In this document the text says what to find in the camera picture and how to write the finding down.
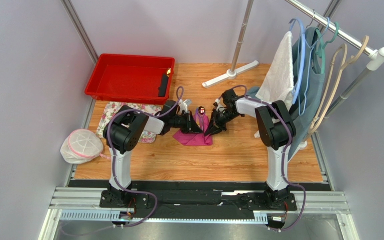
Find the magenta paper napkin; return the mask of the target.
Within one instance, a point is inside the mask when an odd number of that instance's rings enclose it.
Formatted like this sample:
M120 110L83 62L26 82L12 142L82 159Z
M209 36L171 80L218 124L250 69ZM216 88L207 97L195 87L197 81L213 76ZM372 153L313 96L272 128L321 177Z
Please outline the magenta paper napkin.
M195 122L198 123L198 126L205 132L209 127L209 117L204 114L196 113L194 115ZM187 147L200 147L200 146L212 146L213 138L212 136L204 136L203 133L188 133L184 134L180 130L173 135L173 138L183 146Z

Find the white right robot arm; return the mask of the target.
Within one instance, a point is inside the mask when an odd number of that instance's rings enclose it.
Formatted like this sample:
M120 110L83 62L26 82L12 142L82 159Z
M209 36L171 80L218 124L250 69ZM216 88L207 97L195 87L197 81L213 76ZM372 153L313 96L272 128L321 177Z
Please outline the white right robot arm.
M227 131L227 124L237 117L256 119L258 132L268 151L268 176L264 202L270 209L282 207L289 192L288 156L293 137L294 121L284 101L272 103L258 101L246 95L237 95L234 89L226 90L214 103L214 109L205 136Z

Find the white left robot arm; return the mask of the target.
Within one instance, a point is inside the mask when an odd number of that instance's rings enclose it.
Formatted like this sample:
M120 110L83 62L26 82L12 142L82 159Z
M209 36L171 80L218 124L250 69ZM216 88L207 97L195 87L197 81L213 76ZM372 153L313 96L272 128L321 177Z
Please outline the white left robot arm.
M102 193L103 203L126 207L133 202L139 192L131 189L131 157L143 132L165 135L171 129L181 133L202 134L190 110L182 110L179 103L168 100L156 114L137 110L124 105L112 117L103 130L106 144L110 147L111 178L109 187Z

